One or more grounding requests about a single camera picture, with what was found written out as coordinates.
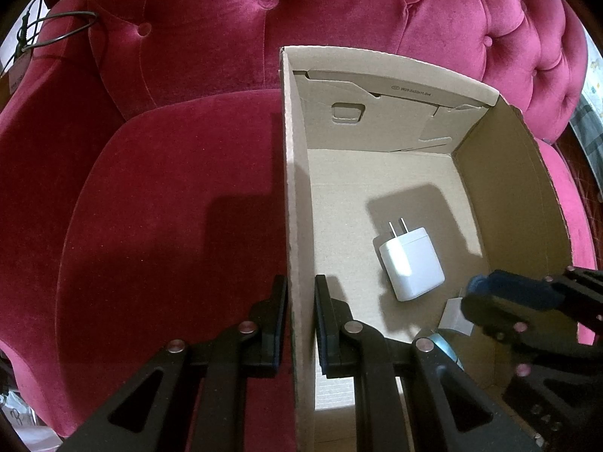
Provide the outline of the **brown cardboard box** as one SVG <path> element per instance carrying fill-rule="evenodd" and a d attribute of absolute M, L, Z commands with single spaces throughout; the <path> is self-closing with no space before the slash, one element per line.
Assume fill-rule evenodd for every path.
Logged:
<path fill-rule="evenodd" d="M 336 441 L 353 433 L 352 396 L 316 376 L 316 275 L 361 321 L 408 341 L 474 275 L 541 279 L 572 250 L 540 144 L 496 89 L 365 49 L 286 46 L 280 67 L 296 439 L 310 451 L 317 420 Z M 411 302 L 378 254 L 398 220 L 427 231 L 445 274 Z"/>

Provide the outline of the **blue key fob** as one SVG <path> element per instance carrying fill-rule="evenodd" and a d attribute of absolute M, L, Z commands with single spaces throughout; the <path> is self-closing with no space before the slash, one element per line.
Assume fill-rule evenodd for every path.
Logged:
<path fill-rule="evenodd" d="M 476 275 L 466 287 L 466 296 L 488 296 L 491 294 L 491 281 L 488 275 Z"/>

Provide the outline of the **small white plug adapter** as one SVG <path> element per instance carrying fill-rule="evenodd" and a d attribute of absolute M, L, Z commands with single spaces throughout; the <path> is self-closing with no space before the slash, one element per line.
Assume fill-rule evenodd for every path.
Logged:
<path fill-rule="evenodd" d="M 464 316 L 462 312 L 462 297 L 447 300 L 442 317 L 438 323 L 438 329 L 449 331 L 455 335 L 470 337 L 474 324 Z"/>

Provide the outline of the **large white wall charger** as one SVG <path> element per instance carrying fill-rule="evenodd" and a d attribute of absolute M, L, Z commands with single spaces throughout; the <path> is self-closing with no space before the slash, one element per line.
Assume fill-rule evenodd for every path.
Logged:
<path fill-rule="evenodd" d="M 417 299 L 442 286 L 445 274 L 424 228 L 410 230 L 402 217 L 400 233 L 392 223 L 392 237 L 379 247 L 383 267 L 399 302 Z"/>

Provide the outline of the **grey patterned cloth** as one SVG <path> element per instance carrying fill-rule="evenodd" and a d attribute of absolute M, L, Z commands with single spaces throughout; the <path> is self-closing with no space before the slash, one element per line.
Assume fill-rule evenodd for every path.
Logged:
<path fill-rule="evenodd" d="M 582 147 L 599 192 L 602 192 L 602 119 L 584 95 L 569 120 L 570 128 Z"/>

